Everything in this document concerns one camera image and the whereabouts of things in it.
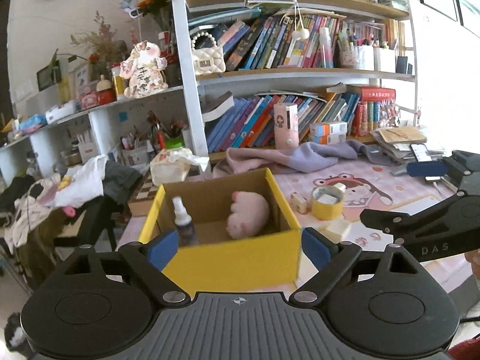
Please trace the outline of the purple pink cloth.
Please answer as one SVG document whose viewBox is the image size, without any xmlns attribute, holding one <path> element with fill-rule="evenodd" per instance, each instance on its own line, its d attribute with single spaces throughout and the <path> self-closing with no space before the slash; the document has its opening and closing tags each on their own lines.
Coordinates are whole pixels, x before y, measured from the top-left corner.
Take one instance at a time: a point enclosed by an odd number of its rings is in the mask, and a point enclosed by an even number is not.
<svg viewBox="0 0 480 360">
<path fill-rule="evenodd" d="M 381 150 L 359 141 L 347 140 L 333 145 L 309 141 L 287 150 L 229 148 L 214 166 L 212 176 L 221 178 L 260 168 L 268 168 L 276 174 L 312 173 L 334 166 L 339 160 L 356 161 L 361 156 L 374 165 L 392 164 Z"/>
</svg>

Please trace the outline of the yellow tape roll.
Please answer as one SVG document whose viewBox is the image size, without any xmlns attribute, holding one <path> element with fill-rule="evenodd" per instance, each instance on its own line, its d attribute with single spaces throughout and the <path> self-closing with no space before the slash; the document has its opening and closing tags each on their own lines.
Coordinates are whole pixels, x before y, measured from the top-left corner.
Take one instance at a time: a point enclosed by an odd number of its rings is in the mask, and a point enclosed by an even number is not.
<svg viewBox="0 0 480 360">
<path fill-rule="evenodd" d="M 342 216 L 344 192 L 336 186 L 326 185 L 312 190 L 311 211 L 319 220 L 330 221 Z"/>
</svg>

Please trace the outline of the pink tall box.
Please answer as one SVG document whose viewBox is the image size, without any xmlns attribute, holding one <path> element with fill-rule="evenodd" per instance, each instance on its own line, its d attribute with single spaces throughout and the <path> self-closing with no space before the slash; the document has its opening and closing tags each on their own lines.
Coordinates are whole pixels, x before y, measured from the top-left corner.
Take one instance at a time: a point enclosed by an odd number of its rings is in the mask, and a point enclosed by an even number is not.
<svg viewBox="0 0 480 360">
<path fill-rule="evenodd" d="M 293 102 L 278 103 L 273 107 L 274 141 L 277 150 L 299 146 L 298 106 Z"/>
</svg>

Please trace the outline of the white bookshelf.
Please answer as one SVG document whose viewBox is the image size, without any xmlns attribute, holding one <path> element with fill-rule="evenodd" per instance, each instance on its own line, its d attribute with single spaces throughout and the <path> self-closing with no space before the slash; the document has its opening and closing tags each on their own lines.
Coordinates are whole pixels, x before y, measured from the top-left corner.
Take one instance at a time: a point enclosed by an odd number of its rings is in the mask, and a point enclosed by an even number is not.
<svg viewBox="0 0 480 360">
<path fill-rule="evenodd" d="M 208 149 L 200 115 L 200 104 L 226 91 L 235 95 L 280 91 L 300 93 L 318 92 L 320 87 L 340 81 L 371 86 L 380 86 L 387 80 L 417 82 L 416 76 L 397 72 L 319 67 L 279 67 L 195 76 L 190 66 L 189 37 L 185 33 L 188 29 L 188 14 L 231 8 L 239 2 L 240 0 L 175 0 L 173 13 L 180 38 L 177 45 L 182 83 L 141 99 L 126 98 L 75 113 L 1 147 L 1 174 L 6 183 L 10 184 L 13 178 L 25 169 L 26 153 L 29 150 L 37 154 L 41 174 L 50 176 L 53 166 L 65 147 L 62 141 L 56 140 L 56 134 L 71 121 L 84 116 L 89 118 L 94 143 L 97 152 L 101 155 L 107 155 L 117 149 L 121 133 L 128 125 L 139 125 L 142 120 L 141 111 L 135 111 L 126 121 L 121 121 L 119 114 L 126 111 L 128 107 L 144 107 L 145 110 L 156 109 L 165 119 L 172 117 L 187 119 L 193 135 L 192 150 L 199 156 L 205 156 L 208 154 Z"/>
</svg>

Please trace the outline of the pile of clothes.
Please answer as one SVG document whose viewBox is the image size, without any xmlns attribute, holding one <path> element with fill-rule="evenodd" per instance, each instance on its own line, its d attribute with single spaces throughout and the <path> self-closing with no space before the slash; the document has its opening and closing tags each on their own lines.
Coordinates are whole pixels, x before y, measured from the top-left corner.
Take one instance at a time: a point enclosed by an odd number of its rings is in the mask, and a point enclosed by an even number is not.
<svg viewBox="0 0 480 360">
<path fill-rule="evenodd" d="M 116 247 L 114 217 L 122 213 L 143 175 L 106 155 L 66 173 L 16 177 L 1 193 L 1 247 L 35 290 L 60 263 L 59 248 L 96 245 L 106 233 Z"/>
</svg>

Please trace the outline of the orange white small box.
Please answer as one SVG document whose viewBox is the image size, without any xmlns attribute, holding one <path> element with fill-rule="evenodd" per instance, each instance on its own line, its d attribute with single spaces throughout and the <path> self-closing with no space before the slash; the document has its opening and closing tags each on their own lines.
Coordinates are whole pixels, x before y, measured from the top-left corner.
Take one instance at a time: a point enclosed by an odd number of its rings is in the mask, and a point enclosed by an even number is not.
<svg viewBox="0 0 480 360">
<path fill-rule="evenodd" d="M 335 121 L 328 123 L 311 124 L 309 141 L 322 145 L 334 145 L 346 141 L 347 123 Z"/>
</svg>

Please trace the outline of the spray bottle with white cap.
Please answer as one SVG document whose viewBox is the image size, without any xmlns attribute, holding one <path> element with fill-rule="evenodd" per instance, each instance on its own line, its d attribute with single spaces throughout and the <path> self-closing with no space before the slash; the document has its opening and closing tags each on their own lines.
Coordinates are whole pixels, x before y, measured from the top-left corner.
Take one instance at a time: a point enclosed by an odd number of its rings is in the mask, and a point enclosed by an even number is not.
<svg viewBox="0 0 480 360">
<path fill-rule="evenodd" d="M 174 208 L 174 223 L 179 236 L 180 246 L 193 246 L 199 244 L 199 240 L 194 229 L 194 223 L 188 214 L 181 197 L 172 199 Z"/>
</svg>

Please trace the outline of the yellow cardboard box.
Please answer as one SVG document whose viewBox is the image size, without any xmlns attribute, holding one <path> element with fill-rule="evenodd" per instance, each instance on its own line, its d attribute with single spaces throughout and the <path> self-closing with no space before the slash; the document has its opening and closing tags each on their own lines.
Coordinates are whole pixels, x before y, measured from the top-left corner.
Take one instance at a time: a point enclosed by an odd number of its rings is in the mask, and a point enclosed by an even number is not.
<svg viewBox="0 0 480 360">
<path fill-rule="evenodd" d="M 242 191 L 262 195 L 270 217 L 258 236 L 236 241 L 227 233 L 227 219 L 233 193 Z M 189 295 L 272 289 L 297 280 L 300 224 L 269 169 L 160 186 L 140 242 L 176 228 L 174 197 L 181 197 L 192 217 L 199 243 L 181 247 L 163 273 Z"/>
</svg>

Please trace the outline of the white eraser block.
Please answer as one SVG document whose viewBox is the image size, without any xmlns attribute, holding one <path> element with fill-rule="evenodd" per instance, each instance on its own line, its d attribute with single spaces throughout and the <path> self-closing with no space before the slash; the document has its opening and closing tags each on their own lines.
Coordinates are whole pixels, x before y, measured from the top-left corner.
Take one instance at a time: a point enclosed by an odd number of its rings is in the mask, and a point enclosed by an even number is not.
<svg viewBox="0 0 480 360">
<path fill-rule="evenodd" d="M 336 183 L 336 184 L 333 185 L 333 187 L 336 190 L 340 191 L 342 194 L 345 194 L 345 191 L 347 189 L 346 185 L 343 184 L 343 183 Z"/>
</svg>

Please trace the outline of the pink plush paw toy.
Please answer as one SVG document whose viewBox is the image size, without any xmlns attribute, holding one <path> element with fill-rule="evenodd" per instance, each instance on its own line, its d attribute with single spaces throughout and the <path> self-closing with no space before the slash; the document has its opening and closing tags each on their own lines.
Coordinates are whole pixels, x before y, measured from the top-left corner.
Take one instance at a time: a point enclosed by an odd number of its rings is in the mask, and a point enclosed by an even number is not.
<svg viewBox="0 0 480 360">
<path fill-rule="evenodd" d="M 269 221 L 268 202 L 262 195 L 246 191 L 234 192 L 232 200 L 227 233 L 235 240 L 256 236 Z"/>
</svg>

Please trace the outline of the white quilted handbag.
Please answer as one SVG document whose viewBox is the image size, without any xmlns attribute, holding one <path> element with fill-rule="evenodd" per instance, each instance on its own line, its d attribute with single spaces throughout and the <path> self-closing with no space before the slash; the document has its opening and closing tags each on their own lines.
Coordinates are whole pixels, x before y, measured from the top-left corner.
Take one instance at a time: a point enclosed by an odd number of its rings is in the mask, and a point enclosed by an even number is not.
<svg viewBox="0 0 480 360">
<path fill-rule="evenodd" d="M 212 42 L 212 46 L 198 49 L 196 43 L 199 38 L 208 38 Z M 226 71 L 223 47 L 217 45 L 215 38 L 210 35 L 210 33 L 202 31 L 196 33 L 192 37 L 191 55 L 193 71 L 197 76 L 205 76 Z"/>
</svg>

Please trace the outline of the red boxed book set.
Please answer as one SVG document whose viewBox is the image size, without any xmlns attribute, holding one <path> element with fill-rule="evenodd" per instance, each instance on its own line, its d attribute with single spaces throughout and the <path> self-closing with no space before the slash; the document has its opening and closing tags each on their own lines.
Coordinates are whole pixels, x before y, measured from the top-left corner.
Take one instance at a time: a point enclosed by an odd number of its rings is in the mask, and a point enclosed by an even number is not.
<svg viewBox="0 0 480 360">
<path fill-rule="evenodd" d="M 352 135 L 363 137 L 371 131 L 395 124 L 398 116 L 396 109 L 396 91 L 371 85 L 349 85 L 350 93 L 360 97 L 352 122 Z"/>
</svg>

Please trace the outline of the pink cat figurine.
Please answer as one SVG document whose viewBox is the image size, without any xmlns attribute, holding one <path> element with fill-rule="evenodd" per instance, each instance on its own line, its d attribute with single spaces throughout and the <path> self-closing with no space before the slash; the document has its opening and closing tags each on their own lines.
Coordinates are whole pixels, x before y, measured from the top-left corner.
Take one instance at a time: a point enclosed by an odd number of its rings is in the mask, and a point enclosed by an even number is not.
<svg viewBox="0 0 480 360">
<path fill-rule="evenodd" d="M 160 47 L 149 41 L 137 43 L 129 57 L 120 63 L 120 77 L 128 81 L 124 90 L 127 98 L 145 98 L 168 88 L 164 70 L 166 58 L 160 55 Z"/>
</svg>

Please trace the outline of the small white pink toy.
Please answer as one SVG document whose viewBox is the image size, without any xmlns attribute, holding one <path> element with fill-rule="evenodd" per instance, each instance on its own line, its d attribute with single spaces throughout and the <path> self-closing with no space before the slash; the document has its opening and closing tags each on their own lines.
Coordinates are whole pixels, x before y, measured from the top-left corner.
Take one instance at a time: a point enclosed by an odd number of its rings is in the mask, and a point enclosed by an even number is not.
<svg viewBox="0 0 480 360">
<path fill-rule="evenodd" d="M 297 192 L 292 192 L 289 195 L 289 204 L 301 215 L 308 213 L 308 200 Z"/>
</svg>

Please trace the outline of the tissue pack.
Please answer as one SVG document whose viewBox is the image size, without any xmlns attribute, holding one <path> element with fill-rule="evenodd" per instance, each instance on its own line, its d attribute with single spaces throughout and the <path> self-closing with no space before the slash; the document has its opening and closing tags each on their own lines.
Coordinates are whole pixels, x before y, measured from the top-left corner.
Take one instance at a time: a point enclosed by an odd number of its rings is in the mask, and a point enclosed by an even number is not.
<svg viewBox="0 0 480 360">
<path fill-rule="evenodd" d="M 208 157 L 197 156 L 187 148 L 161 150 L 150 162 L 151 180 L 155 186 L 182 182 L 192 166 L 204 172 L 208 163 Z"/>
</svg>

